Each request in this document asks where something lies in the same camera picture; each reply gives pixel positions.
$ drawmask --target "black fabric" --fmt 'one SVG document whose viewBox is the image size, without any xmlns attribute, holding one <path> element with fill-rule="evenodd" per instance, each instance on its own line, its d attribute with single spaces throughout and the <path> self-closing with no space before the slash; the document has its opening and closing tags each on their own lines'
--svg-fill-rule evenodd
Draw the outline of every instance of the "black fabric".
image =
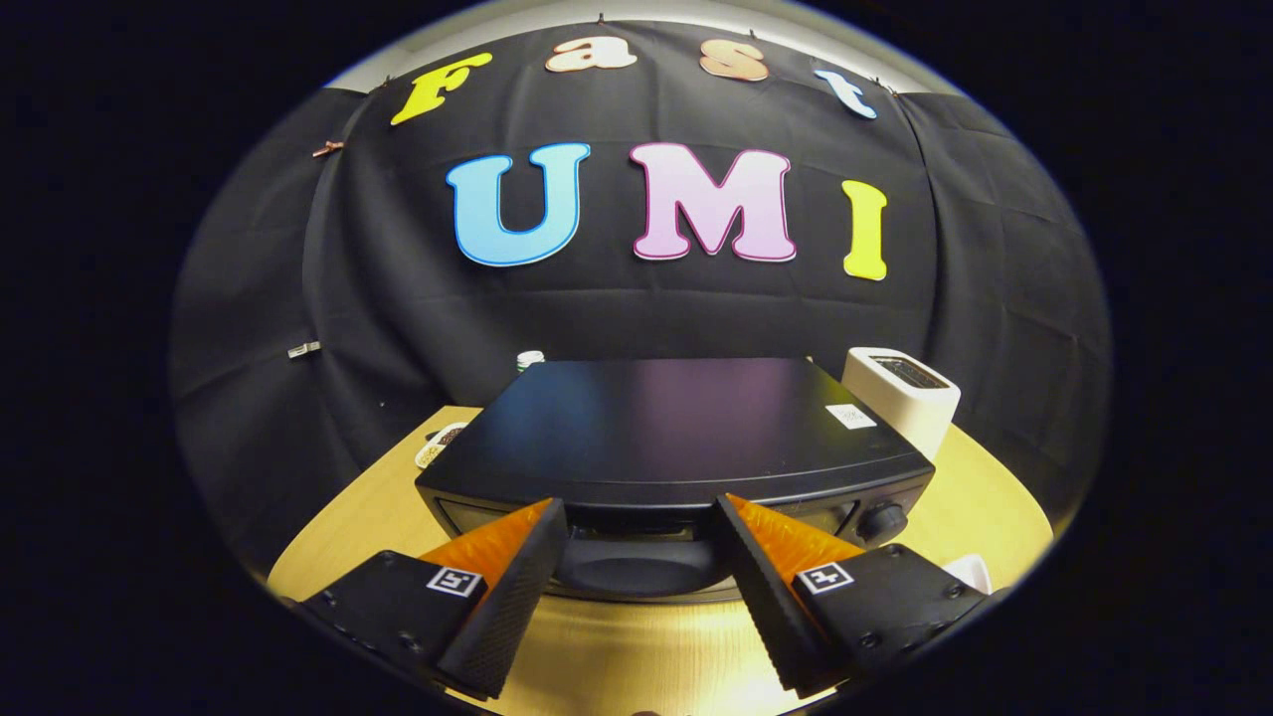
<svg viewBox="0 0 1273 716">
<path fill-rule="evenodd" d="M 598 33 L 625 38 L 639 61 L 621 70 L 545 70 L 551 47 Z M 713 37 L 760 47 L 771 76 L 745 83 L 703 71 L 699 46 Z M 479 50 L 494 60 L 448 92 L 440 108 L 390 126 L 411 79 Z M 337 419 L 350 426 L 355 452 L 374 451 L 401 415 L 395 408 L 423 417 L 424 376 L 454 403 L 484 405 L 516 377 L 516 355 L 527 349 L 550 361 L 812 355 L 833 375 L 850 345 L 919 353 L 936 270 L 919 149 L 887 92 L 839 70 L 880 112 L 864 121 L 813 75 L 822 68 L 830 66 L 746 36 L 625 22 L 500 39 L 376 92 L 349 132 L 349 148 L 331 161 L 330 191 L 320 195 L 312 227 L 314 265 L 306 276 L 325 347 L 321 369 L 331 390 L 348 391 Z M 477 157 L 510 155 L 503 220 L 512 231 L 527 229 L 544 211 L 542 173 L 527 155 L 561 141 L 592 148 L 579 169 L 582 219 L 573 241 L 527 266 L 466 259 L 456 246 L 446 173 Z M 636 257 L 631 245 L 644 232 L 645 180 L 628 153 L 649 141 L 689 145 L 717 181 L 742 150 L 788 157 L 784 194 L 797 256 L 763 264 L 728 248 L 708 256 L 694 245 L 675 261 Z M 885 282 L 843 270 L 847 178 L 889 196 Z M 376 369 L 355 366 L 372 354 Z M 381 409 L 363 395 L 397 403 Z"/>
<path fill-rule="evenodd" d="M 325 89 L 275 126 L 207 209 L 173 306 L 169 378 L 178 440 L 209 512 L 258 575 L 358 475 L 312 358 L 300 293 L 322 163 L 362 93 Z"/>
<path fill-rule="evenodd" d="M 1101 275 L 1069 203 L 979 104 L 901 94 L 937 206 L 939 271 L 924 361 L 960 386 L 955 423 L 1055 526 L 1095 475 L 1113 375 Z"/>
<path fill-rule="evenodd" d="M 550 73 L 551 48 L 622 37 L 638 62 Z M 709 38 L 757 46 L 769 79 L 709 75 Z M 425 71 L 477 52 L 437 110 L 390 125 Z M 858 117 L 813 70 L 878 112 Z M 311 153 L 326 140 L 344 150 Z M 527 155 L 583 141 L 579 228 L 537 264 L 465 257 L 446 173 L 491 154 L 510 231 L 538 224 L 544 178 Z M 797 256 L 754 262 L 695 242 L 645 261 L 638 144 L 681 143 L 715 181 L 735 157 L 788 157 Z M 848 276 L 844 180 L 878 187 L 887 278 Z M 682 233 L 693 236 L 682 222 Z M 738 224 L 731 231 L 736 234 Z M 253 149 L 209 210 L 173 326 L 182 447 L 232 547 L 264 575 L 317 511 L 443 404 L 481 406 L 516 355 L 554 359 L 812 355 L 833 376 L 848 348 L 895 348 L 964 390 L 956 423 L 1058 520 L 1095 465 L 1109 326 L 1082 229 L 1046 173 L 984 111 L 900 98 L 764 39 L 673 23 L 518 34 L 406 73 L 369 96 L 322 90 Z M 297 361 L 288 348 L 320 340 Z"/>
</svg>

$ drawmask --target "wooden table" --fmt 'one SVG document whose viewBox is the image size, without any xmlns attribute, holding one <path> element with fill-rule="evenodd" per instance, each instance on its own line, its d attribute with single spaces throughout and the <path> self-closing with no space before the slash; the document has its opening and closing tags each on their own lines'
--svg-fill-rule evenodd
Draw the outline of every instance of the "wooden table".
<svg viewBox="0 0 1273 716">
<path fill-rule="evenodd" d="M 443 408 L 402 438 L 292 540 L 269 587 L 299 601 L 382 549 L 423 554 L 444 543 L 415 489 L 415 454 L 426 434 L 479 412 Z M 933 462 L 937 473 L 895 541 L 937 564 L 979 553 L 994 589 L 1011 586 L 1051 543 L 1043 510 L 957 427 Z M 651 605 L 545 595 L 503 694 L 481 706 L 509 716 L 763 716 L 822 696 L 798 699 L 782 689 L 741 600 Z"/>
</svg>

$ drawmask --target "letter u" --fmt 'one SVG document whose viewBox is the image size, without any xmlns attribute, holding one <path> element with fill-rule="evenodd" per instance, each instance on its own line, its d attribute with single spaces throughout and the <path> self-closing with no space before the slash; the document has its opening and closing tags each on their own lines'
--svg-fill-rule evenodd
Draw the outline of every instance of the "letter u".
<svg viewBox="0 0 1273 716">
<path fill-rule="evenodd" d="M 579 228 L 579 162 L 587 144 L 547 144 L 531 152 L 544 171 L 544 220 L 512 232 L 499 219 L 500 177 L 513 166 L 502 154 L 465 162 L 447 173 L 456 190 L 456 241 L 460 251 L 488 266 L 517 266 L 547 259 L 570 243 Z"/>
</svg>

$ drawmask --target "white label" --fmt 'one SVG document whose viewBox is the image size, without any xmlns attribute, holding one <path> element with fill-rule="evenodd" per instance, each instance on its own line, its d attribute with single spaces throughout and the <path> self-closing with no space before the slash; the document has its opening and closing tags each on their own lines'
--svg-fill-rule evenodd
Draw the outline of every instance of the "white label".
<svg viewBox="0 0 1273 716">
<path fill-rule="evenodd" d="M 835 415 L 836 420 L 844 423 L 844 427 L 849 428 L 850 431 L 855 431 L 858 428 L 876 427 L 876 422 L 868 418 L 866 413 L 863 413 L 861 409 L 858 409 L 857 405 L 853 405 L 852 403 L 845 405 L 827 405 L 826 409 L 830 410 L 833 415 Z"/>
<path fill-rule="evenodd" d="M 468 596 L 474 592 L 474 589 L 480 581 L 481 575 L 477 572 L 456 569 L 454 567 L 443 567 L 442 569 L 438 569 L 438 573 L 434 575 L 432 580 L 429 580 L 426 586 L 429 589 L 444 591 L 456 596 Z"/>
<path fill-rule="evenodd" d="M 799 577 L 799 581 L 805 582 L 805 586 L 808 587 L 810 594 L 821 594 L 824 591 L 830 591 L 833 589 L 853 584 L 853 577 L 844 571 L 844 567 L 840 567 L 835 562 L 822 564 L 821 567 L 813 567 L 812 569 L 805 569 L 797 576 Z"/>
</svg>

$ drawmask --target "pink letter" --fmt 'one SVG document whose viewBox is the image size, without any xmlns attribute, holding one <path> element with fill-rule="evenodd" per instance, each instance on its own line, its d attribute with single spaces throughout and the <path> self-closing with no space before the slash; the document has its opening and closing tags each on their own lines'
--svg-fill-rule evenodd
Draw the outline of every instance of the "pink letter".
<svg viewBox="0 0 1273 716">
<path fill-rule="evenodd" d="M 633 243 L 642 259 L 680 259 L 690 240 L 676 226 L 680 208 L 709 255 L 724 245 L 733 218 L 742 213 L 742 233 L 733 252 L 751 261 L 789 261 L 796 245 L 787 238 L 783 176 L 792 163 L 780 154 L 747 149 L 718 186 L 684 144 L 642 144 L 631 158 L 645 167 L 645 234 Z"/>
</svg>

